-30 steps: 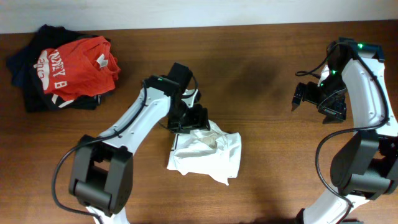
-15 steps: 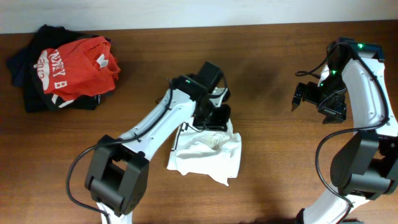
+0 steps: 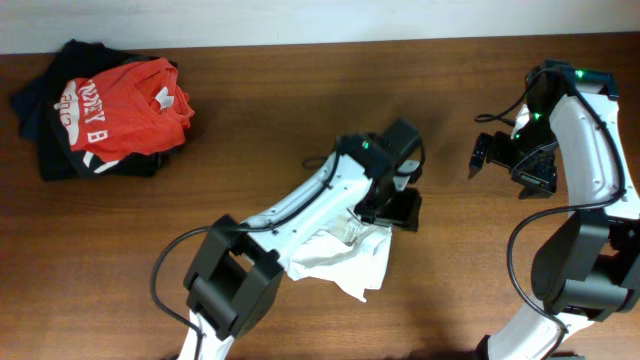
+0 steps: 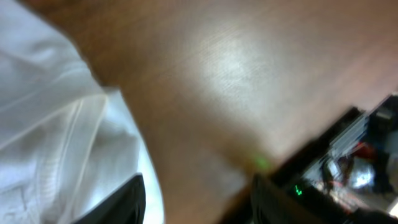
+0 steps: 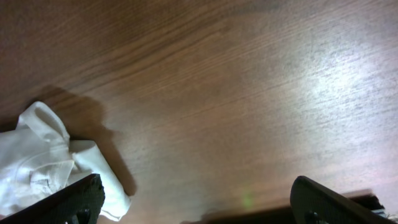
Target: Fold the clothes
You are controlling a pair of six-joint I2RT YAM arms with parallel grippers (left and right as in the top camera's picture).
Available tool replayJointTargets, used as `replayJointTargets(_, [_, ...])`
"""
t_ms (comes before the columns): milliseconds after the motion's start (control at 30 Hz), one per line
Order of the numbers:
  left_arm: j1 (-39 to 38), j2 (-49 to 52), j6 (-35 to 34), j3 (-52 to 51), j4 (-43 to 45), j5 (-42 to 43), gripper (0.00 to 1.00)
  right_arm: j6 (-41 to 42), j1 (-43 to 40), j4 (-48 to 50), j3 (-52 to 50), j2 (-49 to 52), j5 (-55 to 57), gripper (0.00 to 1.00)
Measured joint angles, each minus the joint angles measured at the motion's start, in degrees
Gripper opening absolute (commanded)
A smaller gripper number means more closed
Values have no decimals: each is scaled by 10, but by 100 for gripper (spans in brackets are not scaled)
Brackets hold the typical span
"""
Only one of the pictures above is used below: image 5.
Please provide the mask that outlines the white t-shirt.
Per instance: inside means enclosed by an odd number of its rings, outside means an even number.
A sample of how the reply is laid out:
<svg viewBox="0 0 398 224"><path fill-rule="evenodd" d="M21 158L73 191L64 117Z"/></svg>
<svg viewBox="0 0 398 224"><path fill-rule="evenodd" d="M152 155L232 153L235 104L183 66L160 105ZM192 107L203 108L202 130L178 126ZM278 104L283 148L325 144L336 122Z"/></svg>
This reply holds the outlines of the white t-shirt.
<svg viewBox="0 0 398 224"><path fill-rule="evenodd" d="M90 140L72 140L62 120L36 101L19 115L16 128L1 133L1 216L20 212L90 174L104 186L100 214L120 221L131 199Z"/></svg>

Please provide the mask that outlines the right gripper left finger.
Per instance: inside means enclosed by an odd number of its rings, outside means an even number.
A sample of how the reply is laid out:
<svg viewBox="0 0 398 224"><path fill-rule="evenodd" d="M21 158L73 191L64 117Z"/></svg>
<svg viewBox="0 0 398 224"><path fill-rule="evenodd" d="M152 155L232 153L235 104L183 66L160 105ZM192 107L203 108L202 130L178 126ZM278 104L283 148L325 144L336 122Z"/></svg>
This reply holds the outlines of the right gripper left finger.
<svg viewBox="0 0 398 224"><path fill-rule="evenodd" d="M99 174L63 190L1 220L1 224L96 224L105 192Z"/></svg>

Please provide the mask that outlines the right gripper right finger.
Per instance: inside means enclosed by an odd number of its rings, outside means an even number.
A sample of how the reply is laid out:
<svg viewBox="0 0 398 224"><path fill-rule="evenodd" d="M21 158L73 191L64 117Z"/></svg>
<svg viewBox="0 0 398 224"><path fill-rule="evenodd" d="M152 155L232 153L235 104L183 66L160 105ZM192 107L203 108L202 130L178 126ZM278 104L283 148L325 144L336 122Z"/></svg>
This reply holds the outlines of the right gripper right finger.
<svg viewBox="0 0 398 224"><path fill-rule="evenodd" d="M303 175L292 185L290 206L297 223L394 224Z"/></svg>

